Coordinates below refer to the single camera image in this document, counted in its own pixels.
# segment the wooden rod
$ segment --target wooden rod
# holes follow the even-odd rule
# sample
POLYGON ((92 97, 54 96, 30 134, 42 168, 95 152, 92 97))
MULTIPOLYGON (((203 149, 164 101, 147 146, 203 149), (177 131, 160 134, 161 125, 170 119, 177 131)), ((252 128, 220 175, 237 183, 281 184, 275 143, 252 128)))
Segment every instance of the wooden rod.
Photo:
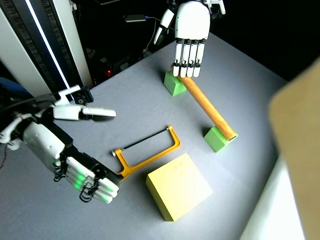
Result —
POLYGON ((236 137, 235 131, 229 126, 229 124, 224 120, 221 114, 217 109, 212 105, 206 95, 201 91, 197 84, 190 77, 180 77, 178 79, 184 84, 186 89, 202 107, 208 117, 212 122, 217 126, 217 128, 222 132, 222 134, 228 139, 231 140, 236 137))

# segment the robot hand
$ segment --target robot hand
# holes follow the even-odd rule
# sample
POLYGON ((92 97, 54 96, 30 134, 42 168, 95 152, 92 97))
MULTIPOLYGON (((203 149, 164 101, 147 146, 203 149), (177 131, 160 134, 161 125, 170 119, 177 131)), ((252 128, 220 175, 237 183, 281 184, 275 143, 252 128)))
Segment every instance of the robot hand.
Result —
POLYGON ((153 43, 162 42, 176 14, 175 20, 175 59, 173 75, 184 78, 198 77, 204 56, 205 40, 210 30, 211 7, 218 5, 218 12, 226 13, 223 0, 188 1, 178 6, 175 2, 169 4, 161 19, 153 43))
POLYGON ((21 142, 54 173, 54 181, 65 178, 80 191, 80 199, 95 198, 110 203, 118 194, 122 177, 93 157, 79 152, 73 139, 54 119, 105 121, 116 116, 113 110, 70 104, 66 95, 80 90, 79 86, 59 92, 60 100, 38 113, 15 114, 14 120, 0 132, 0 144, 17 150, 21 142))

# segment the yellow box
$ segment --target yellow box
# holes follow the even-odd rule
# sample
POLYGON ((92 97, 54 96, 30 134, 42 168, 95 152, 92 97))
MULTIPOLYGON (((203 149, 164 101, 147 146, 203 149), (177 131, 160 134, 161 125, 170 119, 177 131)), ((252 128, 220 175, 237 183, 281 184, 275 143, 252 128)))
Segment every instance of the yellow box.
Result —
POLYGON ((145 184, 165 221, 176 221, 212 194, 187 153, 149 173, 145 184))

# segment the gray table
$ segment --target gray table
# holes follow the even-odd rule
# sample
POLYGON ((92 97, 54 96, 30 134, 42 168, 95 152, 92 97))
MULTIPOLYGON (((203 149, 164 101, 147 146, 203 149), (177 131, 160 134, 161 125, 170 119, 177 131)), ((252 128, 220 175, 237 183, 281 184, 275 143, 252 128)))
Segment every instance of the gray table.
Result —
MULTIPOLYGON (((239 134, 219 153, 203 134, 212 122, 188 92, 171 97, 163 85, 175 44, 94 88, 92 106, 116 110, 109 122, 57 121, 79 150, 113 170, 110 151, 172 125, 181 147, 136 172, 109 204, 83 203, 64 179, 53 175, 24 145, 8 151, 0 171, 1 240, 239 239, 277 158, 268 125, 268 102, 285 82, 214 35, 209 36, 199 87, 239 134), (188 153, 213 194, 177 222, 165 222, 149 194, 149 172, 188 153)), ((131 163, 171 144, 169 134, 125 152, 131 163)), ((3 155, 4 146, 0 146, 3 155)))

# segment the green cube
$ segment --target green cube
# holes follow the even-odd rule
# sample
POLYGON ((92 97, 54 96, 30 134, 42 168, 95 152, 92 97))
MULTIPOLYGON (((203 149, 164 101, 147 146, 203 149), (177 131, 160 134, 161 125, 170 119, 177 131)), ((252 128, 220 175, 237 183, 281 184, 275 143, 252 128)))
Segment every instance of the green cube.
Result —
POLYGON ((164 85, 172 96, 176 96, 186 90, 185 85, 173 75, 172 71, 165 73, 164 85))
POLYGON ((237 137, 238 134, 236 134, 236 137, 234 137, 233 139, 228 140, 222 134, 222 132, 216 126, 214 126, 204 136, 204 140, 210 145, 211 148, 213 148, 215 152, 218 152, 223 147, 227 146, 229 143, 235 140, 237 137))

